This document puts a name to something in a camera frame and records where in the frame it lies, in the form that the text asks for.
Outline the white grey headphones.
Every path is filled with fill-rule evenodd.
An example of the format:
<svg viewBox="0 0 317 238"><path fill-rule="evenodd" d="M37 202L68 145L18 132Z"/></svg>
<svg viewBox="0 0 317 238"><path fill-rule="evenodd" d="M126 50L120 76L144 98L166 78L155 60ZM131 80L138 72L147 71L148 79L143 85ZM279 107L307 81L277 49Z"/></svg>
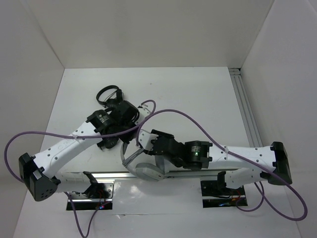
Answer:
<svg viewBox="0 0 317 238"><path fill-rule="evenodd" d="M157 182L164 179L165 172L156 165L142 162L138 163L135 167L132 167L131 163L144 152L144 149L139 148L133 154L126 158L125 153L127 148L127 143L123 143L121 145L120 157L123 167L126 168L129 173L144 181Z"/></svg>

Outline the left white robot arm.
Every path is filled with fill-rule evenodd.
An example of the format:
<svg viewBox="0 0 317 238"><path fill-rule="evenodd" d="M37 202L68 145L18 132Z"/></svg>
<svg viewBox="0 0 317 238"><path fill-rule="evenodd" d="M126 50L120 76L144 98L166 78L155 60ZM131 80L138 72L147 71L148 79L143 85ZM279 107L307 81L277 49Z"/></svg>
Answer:
<svg viewBox="0 0 317 238"><path fill-rule="evenodd" d="M93 145L109 148L107 136L129 143L135 137L136 126L150 113L143 106L128 101L113 110L97 110L87 117L68 139L47 150L19 158L20 177L35 201L43 201L56 192L77 192L87 198L97 197L104 186L90 172L61 173L60 169Z"/></svg>

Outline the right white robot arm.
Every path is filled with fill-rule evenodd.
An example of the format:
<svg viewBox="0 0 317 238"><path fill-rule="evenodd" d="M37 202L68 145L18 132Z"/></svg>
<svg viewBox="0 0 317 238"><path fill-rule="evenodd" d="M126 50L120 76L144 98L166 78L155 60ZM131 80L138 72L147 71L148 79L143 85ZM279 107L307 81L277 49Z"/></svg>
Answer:
<svg viewBox="0 0 317 238"><path fill-rule="evenodd" d="M138 142L151 156L162 156L177 168L219 170L216 189L228 194L249 183L292 184L286 149L281 142L265 147L217 146L208 141L177 142L172 134L141 130Z"/></svg>

